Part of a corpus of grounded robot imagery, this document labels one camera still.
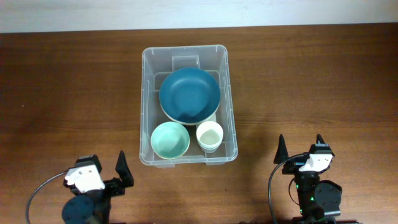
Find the green small bowl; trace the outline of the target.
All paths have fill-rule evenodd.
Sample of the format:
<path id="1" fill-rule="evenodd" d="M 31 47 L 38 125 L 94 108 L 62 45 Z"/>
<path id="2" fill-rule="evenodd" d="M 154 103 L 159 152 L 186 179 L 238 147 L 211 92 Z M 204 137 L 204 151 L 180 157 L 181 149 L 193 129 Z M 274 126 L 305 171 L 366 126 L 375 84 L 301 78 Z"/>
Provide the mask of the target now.
<path id="1" fill-rule="evenodd" d="M 187 152 L 190 146 L 190 135 L 182 124 L 168 121 L 154 129 L 150 144 L 159 157 L 176 159 Z"/>

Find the green plastic cup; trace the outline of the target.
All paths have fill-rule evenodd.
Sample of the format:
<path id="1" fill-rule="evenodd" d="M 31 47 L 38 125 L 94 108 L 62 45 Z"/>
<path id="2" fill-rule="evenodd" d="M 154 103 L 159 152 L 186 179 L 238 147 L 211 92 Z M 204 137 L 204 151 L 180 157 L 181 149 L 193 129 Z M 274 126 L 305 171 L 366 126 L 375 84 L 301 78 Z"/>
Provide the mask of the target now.
<path id="1" fill-rule="evenodd" d="M 214 148 L 219 148 L 220 144 L 215 144 L 215 145 L 200 144 L 200 147 L 205 149 L 214 149 Z"/>

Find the cream plastic cup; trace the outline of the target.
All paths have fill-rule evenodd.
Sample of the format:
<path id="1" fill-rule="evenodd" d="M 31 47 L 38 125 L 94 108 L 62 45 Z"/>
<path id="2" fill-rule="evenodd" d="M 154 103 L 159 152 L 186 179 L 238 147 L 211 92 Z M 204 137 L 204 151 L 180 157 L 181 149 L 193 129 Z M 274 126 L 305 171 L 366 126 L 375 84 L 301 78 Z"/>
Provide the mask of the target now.
<path id="1" fill-rule="evenodd" d="M 223 136 L 224 131 L 221 125 L 213 121 L 206 121 L 200 124 L 196 130 L 196 137 L 199 145 L 221 144 Z"/>

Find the cream plate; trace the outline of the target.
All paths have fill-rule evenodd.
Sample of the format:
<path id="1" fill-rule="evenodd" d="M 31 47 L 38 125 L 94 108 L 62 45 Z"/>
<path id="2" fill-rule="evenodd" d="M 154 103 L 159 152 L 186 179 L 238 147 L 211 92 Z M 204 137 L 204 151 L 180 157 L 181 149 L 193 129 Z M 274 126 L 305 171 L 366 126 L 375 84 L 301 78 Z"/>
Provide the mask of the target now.
<path id="1" fill-rule="evenodd" d="M 172 121 L 175 121 L 184 125 L 198 125 L 203 120 L 209 118 L 213 113 L 217 111 L 220 106 L 219 101 L 207 101 L 204 102 L 165 102 L 160 104 L 162 111 Z"/>

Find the blue plate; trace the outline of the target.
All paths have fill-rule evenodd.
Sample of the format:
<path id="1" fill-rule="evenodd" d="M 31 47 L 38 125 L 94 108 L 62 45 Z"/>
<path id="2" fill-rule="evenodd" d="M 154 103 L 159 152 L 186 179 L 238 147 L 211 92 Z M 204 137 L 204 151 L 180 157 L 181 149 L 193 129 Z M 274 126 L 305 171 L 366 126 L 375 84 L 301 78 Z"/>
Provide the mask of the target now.
<path id="1" fill-rule="evenodd" d="M 172 72 L 160 86 L 159 101 L 187 103 L 221 101 L 221 89 L 216 79 L 199 68 L 181 68 Z"/>

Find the grey plastic cup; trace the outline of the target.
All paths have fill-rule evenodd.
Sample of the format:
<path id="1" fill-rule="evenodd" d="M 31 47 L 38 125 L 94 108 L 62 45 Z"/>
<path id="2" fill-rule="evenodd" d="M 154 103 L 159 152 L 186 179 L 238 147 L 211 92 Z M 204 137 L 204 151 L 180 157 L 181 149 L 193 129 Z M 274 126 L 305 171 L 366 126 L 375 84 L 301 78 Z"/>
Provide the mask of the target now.
<path id="1" fill-rule="evenodd" d="M 205 148 L 202 148 L 202 151 L 205 152 L 205 153 L 214 153 L 215 151 L 217 151 L 217 149 L 218 149 L 218 148 L 214 148 L 214 149 L 205 149 Z"/>

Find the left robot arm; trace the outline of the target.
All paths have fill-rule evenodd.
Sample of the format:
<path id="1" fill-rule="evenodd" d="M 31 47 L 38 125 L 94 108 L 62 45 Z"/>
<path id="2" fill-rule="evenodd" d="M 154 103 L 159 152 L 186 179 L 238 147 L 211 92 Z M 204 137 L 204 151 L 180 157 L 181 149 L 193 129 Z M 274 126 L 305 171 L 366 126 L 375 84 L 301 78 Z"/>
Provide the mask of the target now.
<path id="1" fill-rule="evenodd" d="M 125 190 L 134 185 L 123 151 L 119 153 L 115 170 L 118 178 L 102 180 L 102 166 L 97 155 L 76 160 L 63 183 L 74 194 L 62 210 L 65 223 L 109 223 L 111 199 L 124 195 Z"/>

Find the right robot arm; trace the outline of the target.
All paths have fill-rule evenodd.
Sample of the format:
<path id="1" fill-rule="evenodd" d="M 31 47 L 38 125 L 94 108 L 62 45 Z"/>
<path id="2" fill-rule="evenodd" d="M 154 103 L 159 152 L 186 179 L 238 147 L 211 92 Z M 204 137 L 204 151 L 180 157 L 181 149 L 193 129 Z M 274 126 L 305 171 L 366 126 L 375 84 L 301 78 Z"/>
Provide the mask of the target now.
<path id="1" fill-rule="evenodd" d="M 300 216 L 293 223 L 336 223 L 341 215 L 340 203 L 342 187 L 330 180 L 321 180 L 320 174 L 330 168 L 335 157 L 330 146 L 317 134 L 316 143 L 309 151 L 289 156 L 283 135 L 279 136 L 277 152 L 274 158 L 276 167 L 282 168 L 284 175 L 293 175 L 298 195 Z"/>

